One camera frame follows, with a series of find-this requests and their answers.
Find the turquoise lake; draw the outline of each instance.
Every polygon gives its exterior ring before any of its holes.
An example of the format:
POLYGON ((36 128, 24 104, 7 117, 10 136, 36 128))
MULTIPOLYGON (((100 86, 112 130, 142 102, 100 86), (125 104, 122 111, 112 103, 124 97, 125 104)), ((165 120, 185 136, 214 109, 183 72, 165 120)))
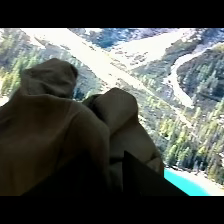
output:
POLYGON ((189 196, 209 196, 209 194, 203 188, 194 182, 176 175, 169 170, 165 170, 164 176, 169 182, 180 188, 189 196))

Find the forest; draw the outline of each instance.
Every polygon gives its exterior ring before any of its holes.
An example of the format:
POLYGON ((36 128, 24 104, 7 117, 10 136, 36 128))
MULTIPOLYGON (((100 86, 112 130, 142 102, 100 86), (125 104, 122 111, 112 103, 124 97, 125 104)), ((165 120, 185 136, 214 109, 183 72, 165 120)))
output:
MULTIPOLYGON (((28 44, 25 35, 19 30, 5 31, 2 39, 0 43, 0 83, 2 83, 0 99, 3 96, 10 98, 19 87, 19 74, 23 69, 52 57, 72 63, 82 74, 91 73, 82 62, 66 50, 52 48, 50 51, 28 44)), ((142 116, 141 123, 161 151, 166 166, 178 167, 189 172, 204 172, 209 179, 221 185, 224 185, 222 162, 224 98, 218 89, 222 87, 220 80, 224 70, 223 56, 224 50, 218 47, 179 68, 178 72, 181 74, 179 82, 194 100, 193 110, 179 107, 182 116, 190 122, 190 126, 173 113, 168 103, 158 97, 162 87, 158 85, 152 73, 150 76, 137 75, 148 89, 158 93, 157 96, 147 96, 144 101, 138 102, 140 116, 142 116), (206 98, 208 101, 202 103, 201 98, 206 98), (206 102, 210 102, 211 106, 207 107, 206 102)), ((91 82, 89 81, 88 85, 92 85, 94 91, 82 86, 86 80, 84 75, 81 75, 80 83, 82 84, 77 86, 74 99, 81 101, 90 94, 102 90, 105 84, 94 74, 90 77, 91 82)))

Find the person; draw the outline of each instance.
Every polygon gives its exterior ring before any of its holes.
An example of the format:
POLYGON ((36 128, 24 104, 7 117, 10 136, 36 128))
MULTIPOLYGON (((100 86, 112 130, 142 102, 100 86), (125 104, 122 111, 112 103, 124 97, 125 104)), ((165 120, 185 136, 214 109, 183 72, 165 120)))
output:
POLYGON ((0 107, 1 196, 184 195, 164 179, 134 96, 113 88, 76 102, 78 71, 56 58, 20 77, 0 107))

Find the mountainside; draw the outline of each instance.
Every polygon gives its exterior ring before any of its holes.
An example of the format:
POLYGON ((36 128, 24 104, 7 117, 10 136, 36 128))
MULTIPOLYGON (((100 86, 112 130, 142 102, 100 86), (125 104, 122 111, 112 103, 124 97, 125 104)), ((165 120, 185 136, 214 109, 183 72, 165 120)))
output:
POLYGON ((224 184, 223 42, 224 28, 0 29, 0 101, 21 70, 69 61, 80 73, 76 100, 115 86, 130 92, 168 166, 224 184))

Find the brown jacket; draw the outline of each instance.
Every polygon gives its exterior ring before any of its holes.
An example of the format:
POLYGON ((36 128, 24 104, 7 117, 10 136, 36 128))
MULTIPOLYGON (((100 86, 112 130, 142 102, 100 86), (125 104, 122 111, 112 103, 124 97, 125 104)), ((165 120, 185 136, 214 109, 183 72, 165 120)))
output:
POLYGON ((23 194, 83 152, 120 189, 124 150, 163 175, 160 155, 138 122, 135 98, 115 88, 85 105, 75 102, 77 75, 58 59, 21 74, 21 87, 0 108, 0 195, 23 194))

